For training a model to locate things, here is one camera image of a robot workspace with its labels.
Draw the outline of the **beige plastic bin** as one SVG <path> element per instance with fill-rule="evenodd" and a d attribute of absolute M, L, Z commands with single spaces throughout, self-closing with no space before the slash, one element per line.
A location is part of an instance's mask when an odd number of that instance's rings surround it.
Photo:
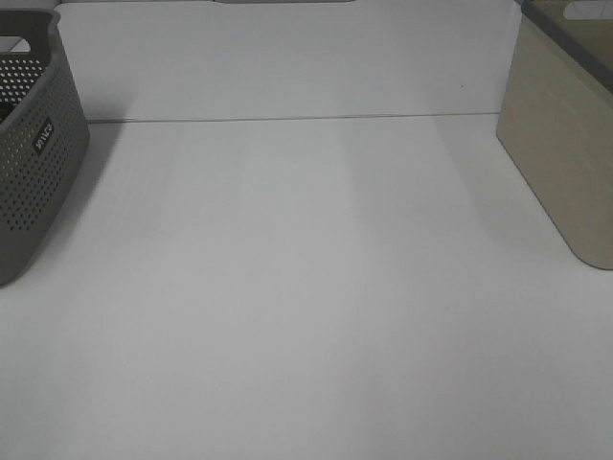
<path fill-rule="evenodd" d="M 611 2 L 522 2 L 496 135 L 571 252 L 611 269 Z"/>

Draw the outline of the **grey perforated plastic basket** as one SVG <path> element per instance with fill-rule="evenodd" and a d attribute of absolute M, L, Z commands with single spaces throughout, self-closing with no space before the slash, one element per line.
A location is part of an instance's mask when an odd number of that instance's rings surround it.
<path fill-rule="evenodd" d="M 43 9 L 1 12 L 1 35 L 30 46 L 1 55 L 2 285 L 24 271 L 41 245 L 89 145 L 59 19 Z"/>

